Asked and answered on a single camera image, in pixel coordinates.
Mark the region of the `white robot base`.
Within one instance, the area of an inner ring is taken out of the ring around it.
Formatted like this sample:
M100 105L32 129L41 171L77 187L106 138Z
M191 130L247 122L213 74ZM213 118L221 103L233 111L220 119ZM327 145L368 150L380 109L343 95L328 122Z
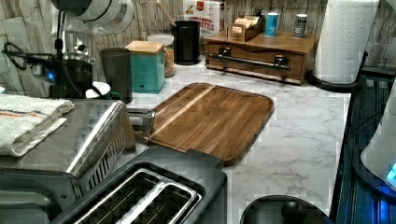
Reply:
M369 97L370 100L381 105L381 110L377 113L379 122L368 145L359 149L354 155L353 167L357 176L373 191L394 201L396 194L395 83L368 79L364 81L364 87L378 87L386 91L387 94L385 98Z

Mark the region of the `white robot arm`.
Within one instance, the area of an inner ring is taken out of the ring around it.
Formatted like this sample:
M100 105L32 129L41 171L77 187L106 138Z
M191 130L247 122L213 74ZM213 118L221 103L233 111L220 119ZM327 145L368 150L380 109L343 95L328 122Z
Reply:
M96 35L126 30L134 16L132 0L50 0L65 15L64 30Z

